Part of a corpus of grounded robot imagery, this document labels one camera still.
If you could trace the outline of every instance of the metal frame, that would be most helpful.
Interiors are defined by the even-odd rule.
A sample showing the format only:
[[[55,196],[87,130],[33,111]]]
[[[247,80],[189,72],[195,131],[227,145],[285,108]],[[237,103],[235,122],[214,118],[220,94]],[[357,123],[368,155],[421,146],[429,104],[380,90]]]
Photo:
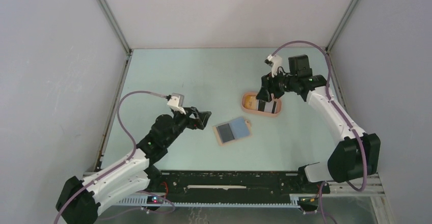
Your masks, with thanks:
[[[119,24],[117,23],[113,12],[111,11],[108,3],[106,2],[106,0],[97,0],[99,6],[101,7],[102,11],[104,12],[105,16],[107,17],[108,22],[110,23],[111,27],[113,28],[114,32],[117,35],[117,38],[119,39],[119,41],[121,42],[124,51],[126,52],[127,55],[130,55],[130,53],[132,52],[132,50],[129,47],[129,44],[127,44],[126,38],[124,37]]]
[[[99,148],[100,148],[99,154],[97,155],[96,161],[93,165],[93,169],[96,171],[100,170],[100,165],[102,164],[103,154],[105,153],[107,142],[108,142],[108,139],[110,138],[111,129],[112,129],[113,124],[114,124],[114,119],[116,118],[116,109],[117,109],[119,102],[120,102],[121,93],[123,91],[124,83],[126,81],[127,71],[129,71],[130,61],[132,60],[132,55],[133,55],[133,51],[127,57],[126,64],[125,64],[123,72],[122,72],[122,76],[120,78],[120,82],[119,82],[119,85],[117,87],[117,92],[116,92],[116,95],[114,97],[114,102],[113,102],[113,106],[112,106],[112,109],[110,112],[110,116],[108,117],[108,120],[106,122],[106,126],[105,126],[106,130],[105,130],[105,133],[103,134],[102,141],[101,141],[100,146],[99,146]]]
[[[346,23],[348,22],[349,18],[354,12],[354,9],[356,8],[357,4],[360,0],[351,0],[349,2],[348,8],[346,9],[345,13],[343,14],[342,19],[340,20],[338,26],[336,27],[335,32],[333,33],[332,37],[330,38],[329,43],[327,44],[327,50],[331,51],[333,46],[335,45],[337,39],[339,38],[340,34],[342,33],[343,29],[346,26]]]
[[[84,177],[93,174],[95,172],[86,172]],[[178,207],[298,208],[300,197],[315,196],[317,192],[316,184],[299,188],[297,186],[298,172],[294,171],[162,171],[161,174],[162,178],[159,181],[164,181],[166,186],[169,186],[170,200]],[[262,181],[256,178],[257,176],[265,180]],[[222,186],[230,183],[241,186],[230,187],[232,191],[228,193],[227,189],[223,190]],[[246,189],[247,186],[249,190],[246,193],[243,189]],[[163,186],[151,186],[147,191],[156,195],[164,195],[166,189]],[[323,192],[330,193],[330,187],[324,187]],[[241,195],[246,198],[236,203],[235,201]],[[145,193],[136,192],[123,198],[115,206],[160,206],[160,203],[148,201],[148,197],[153,198]]]
[[[120,80],[118,90],[116,93],[114,105],[111,110],[111,115],[107,121],[106,125],[106,131],[105,135],[102,139],[101,143],[101,150],[99,152],[99,157],[97,158],[97,162],[101,162],[103,158],[103,153],[106,148],[106,142],[108,141],[109,134],[111,132],[111,128],[113,125],[113,121],[115,118],[115,109],[117,108],[118,102],[120,100],[121,92],[124,87],[124,82],[126,80],[127,71],[129,69],[130,61],[132,58],[132,49],[129,47],[125,36],[123,35],[108,3],[106,0],[97,0],[101,9],[103,10],[104,14],[107,17],[108,22],[112,26],[114,32],[116,33],[119,41],[121,42],[121,45],[123,46],[125,52],[128,54],[128,59],[126,61],[126,65],[123,70],[122,78]],[[337,39],[339,38],[340,34],[342,33],[344,27],[346,26],[349,18],[351,17],[352,13],[354,12],[355,7],[358,5],[360,0],[351,0],[348,8],[346,9],[342,19],[340,20],[337,28],[335,29],[335,32],[333,33],[327,47],[326,51],[327,54],[330,57],[331,60],[331,50],[336,43]],[[335,87],[337,88],[335,93],[338,97],[338,100],[340,101],[341,105],[346,108],[346,104],[344,102],[343,98],[343,92],[339,85],[337,75],[335,68],[332,64],[332,73],[333,73],[333,82]],[[96,171],[99,170],[99,165],[96,165],[95,169]],[[361,182],[359,179],[352,181],[353,184],[359,186],[361,185]],[[394,224],[393,216],[389,207],[389,204],[387,202],[387,199],[385,197],[384,189],[382,187],[380,178],[378,174],[372,175],[368,177],[368,186],[365,192],[356,192],[351,187],[349,187],[346,183],[329,183],[330,185],[330,194],[326,194],[324,197],[370,197],[372,201],[372,205],[375,211],[375,215],[377,218],[377,221],[379,224]],[[297,201],[299,198],[302,197],[311,197],[313,194],[291,194],[291,204],[261,204],[261,205],[255,205],[255,204],[249,204],[249,205],[243,205],[243,204],[194,204],[194,203],[174,203],[176,206],[179,207],[245,207],[245,208],[299,208],[300,206],[297,205]],[[145,194],[137,193],[133,194],[129,197],[124,198],[121,200],[117,205],[118,206],[146,206],[146,199],[147,196]]]

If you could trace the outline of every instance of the yellow object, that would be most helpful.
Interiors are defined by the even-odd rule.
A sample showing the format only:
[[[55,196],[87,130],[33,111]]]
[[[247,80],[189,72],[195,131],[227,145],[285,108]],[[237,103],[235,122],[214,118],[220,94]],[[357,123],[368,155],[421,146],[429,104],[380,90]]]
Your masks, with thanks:
[[[246,96],[245,108],[253,109],[253,110],[257,109],[257,100],[256,100],[255,96],[253,96],[253,95]]]

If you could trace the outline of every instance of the pink tray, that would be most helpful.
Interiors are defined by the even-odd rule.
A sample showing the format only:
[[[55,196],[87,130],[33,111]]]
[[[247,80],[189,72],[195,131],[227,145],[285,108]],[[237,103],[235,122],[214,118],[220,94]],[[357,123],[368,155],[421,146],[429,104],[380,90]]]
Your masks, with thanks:
[[[245,108],[246,96],[256,96],[257,94],[258,93],[248,92],[243,95],[243,98],[241,99],[241,109],[243,109],[244,112],[267,117],[276,117],[280,114],[280,112],[282,111],[282,101],[280,99],[273,99],[274,101],[276,101],[276,113],[274,114]]]

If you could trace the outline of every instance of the wire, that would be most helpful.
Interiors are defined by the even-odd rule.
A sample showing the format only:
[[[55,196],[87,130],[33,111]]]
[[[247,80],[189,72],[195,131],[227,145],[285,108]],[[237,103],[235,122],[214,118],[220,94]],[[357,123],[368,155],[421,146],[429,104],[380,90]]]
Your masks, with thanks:
[[[94,180],[90,181],[88,184],[86,184],[85,186],[83,186],[82,188],[80,188],[76,193],[74,193],[66,202],[65,204],[61,207],[61,209],[59,210],[59,212],[57,213],[56,218],[54,219],[54,224],[57,224],[59,222],[60,216],[62,216],[63,212],[65,211],[66,207],[69,206],[69,204],[80,194],[82,193],[84,190],[86,190],[88,187],[90,187],[95,181],[99,181],[100,179],[104,178],[105,176],[109,175],[110,173],[112,173],[113,171],[117,170],[118,168],[120,168],[121,166],[123,166],[124,164],[126,164],[126,161],[129,161],[134,155],[135,155],[135,151],[137,150],[137,142],[135,141],[135,139],[133,138],[133,136],[130,134],[130,132],[124,127],[123,122],[120,119],[120,107],[123,103],[123,101],[129,97],[130,95],[133,94],[137,94],[137,93],[146,93],[146,94],[150,94],[150,95],[154,95],[160,98],[167,98],[167,96],[162,95],[162,94],[157,94],[157,93],[153,93],[153,92],[149,92],[149,91],[134,91],[134,92],[130,92],[128,94],[126,94],[122,99],[120,99],[119,102],[119,106],[117,108],[117,120],[119,121],[119,124],[121,126],[121,128],[123,129],[124,132],[126,132],[126,134],[129,136],[129,138],[132,140],[133,143],[133,149],[132,149],[132,153],[128,156],[128,158],[124,161],[122,161],[121,163],[119,163],[118,165],[114,166],[113,168],[111,168],[110,170],[106,171],[105,173],[101,174],[100,176],[98,176],[97,178],[95,178]]]
[[[301,40],[297,40],[297,41],[291,41],[291,42],[287,42],[285,44],[283,44],[282,46],[280,46],[278,49],[276,49],[276,51],[274,51],[272,53],[272,56],[276,55],[277,52],[279,52],[282,48],[291,45],[291,44],[295,44],[295,43],[304,43],[304,44],[308,44],[310,46],[313,46],[314,48],[318,49],[322,55],[324,55],[324,58],[326,60],[326,64],[327,64],[327,69],[328,69],[328,75],[327,75],[327,83],[326,83],[326,96],[329,100],[329,102],[331,103],[331,105],[335,108],[336,111],[338,111],[338,113],[341,115],[341,117],[343,118],[343,120],[345,121],[345,123],[348,125],[349,129],[353,132],[354,136],[357,139],[357,142],[359,143],[359,148],[360,148],[360,153],[362,156],[362,163],[363,163],[363,182],[362,182],[362,186],[360,188],[356,188],[352,183],[350,183],[349,181],[347,181],[347,184],[349,186],[351,186],[355,191],[358,192],[362,192],[364,191],[364,189],[366,188],[366,184],[367,184],[367,162],[366,162],[366,153],[364,150],[364,146],[362,143],[362,140],[360,139],[359,134],[357,133],[357,131],[354,129],[353,124],[351,123],[351,121],[348,120],[348,118],[345,116],[345,114],[343,113],[343,111],[339,108],[339,106],[337,106],[336,102],[334,100],[332,100],[331,96],[330,96],[330,80],[332,79],[332,65],[330,63],[330,59],[329,56],[326,54],[326,52],[324,52],[324,50],[322,48],[320,48],[318,45],[312,43],[312,42],[308,42],[308,41],[301,41]],[[319,189],[319,201],[321,202],[321,196],[322,196],[322,185],[325,182],[323,182],[321,184],[321,187]],[[321,208],[321,215],[324,219],[324,222],[327,223],[325,215],[326,213],[323,212],[322,210],[322,204],[320,204],[320,208]]]
[[[285,70],[283,69],[282,66],[279,66],[279,67],[278,67],[278,72],[279,72],[279,69],[282,69],[282,71],[284,72],[284,74],[286,74],[286,72],[285,72]]]
[[[322,219],[324,220],[324,223],[327,224],[327,220],[326,217],[330,218],[335,224],[338,224],[336,219],[330,215],[329,213],[324,212],[323,207],[322,207],[322,188],[325,186],[326,182],[322,182],[321,186],[319,187],[319,191],[318,191],[318,207],[320,208],[319,211],[304,211],[303,208],[300,207],[300,210],[303,212],[303,214],[305,215],[311,215],[311,214],[318,214],[320,213],[322,216]]]
[[[168,185],[167,185],[166,182],[161,183],[161,185],[164,185],[164,186],[165,186],[165,189],[166,189],[165,197],[167,197],[167,196],[168,196]]]
[[[138,192],[145,193],[147,195],[150,195],[150,196],[153,196],[153,197],[156,197],[156,198],[164,200],[165,202],[167,202],[168,204],[170,204],[172,206],[171,210],[169,210],[169,211],[154,211],[154,210],[149,210],[149,209],[144,208],[144,207],[134,207],[134,208],[130,208],[130,209],[127,209],[125,211],[122,211],[122,212],[120,212],[120,213],[118,213],[116,215],[110,216],[110,217],[98,218],[98,220],[111,220],[111,219],[119,217],[120,215],[122,215],[124,213],[130,212],[130,211],[135,211],[135,210],[146,210],[146,212],[152,212],[152,213],[156,213],[156,214],[168,214],[168,213],[171,213],[171,212],[173,212],[175,210],[174,204],[171,201],[169,201],[166,198],[164,198],[164,197],[157,196],[157,195],[155,195],[153,193],[146,192],[146,191],[138,191]]]

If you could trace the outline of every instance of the black and white object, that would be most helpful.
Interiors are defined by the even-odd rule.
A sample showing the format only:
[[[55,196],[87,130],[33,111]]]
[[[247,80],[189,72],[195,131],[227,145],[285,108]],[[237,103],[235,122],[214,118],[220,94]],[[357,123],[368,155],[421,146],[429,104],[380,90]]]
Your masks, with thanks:
[[[363,162],[353,130],[360,136],[366,151],[367,175],[376,173],[380,139],[376,134],[367,134],[359,127],[335,99],[331,90],[330,98],[327,96],[327,81],[322,75],[312,74],[307,55],[289,58],[290,73],[280,69],[282,60],[277,55],[269,55],[265,63],[272,67],[272,71],[262,76],[261,89],[256,98],[271,101],[273,97],[280,98],[285,92],[296,92],[321,114],[335,141],[335,150],[327,161],[299,168],[307,181],[344,182],[362,177]],[[351,123],[351,128],[342,116]]]
[[[213,126],[213,131],[219,145],[221,146],[252,135],[251,123],[248,120],[245,120],[243,117]]]
[[[62,213],[66,223],[92,224],[108,207],[126,196],[144,190],[151,184],[160,184],[161,173],[154,164],[167,154],[167,148],[184,129],[204,129],[211,115],[211,112],[199,112],[195,107],[182,107],[184,96],[181,94],[172,94],[167,98],[173,116],[157,117],[149,133],[136,144],[135,150],[91,176],[82,180],[74,176],[66,181],[56,204],[57,210],[78,190],[92,183]],[[106,176],[96,180],[107,172]]]
[[[258,100],[256,110],[274,114],[274,113],[276,113],[276,107],[277,107],[277,102],[274,100],[271,102],[265,102],[262,100]]]

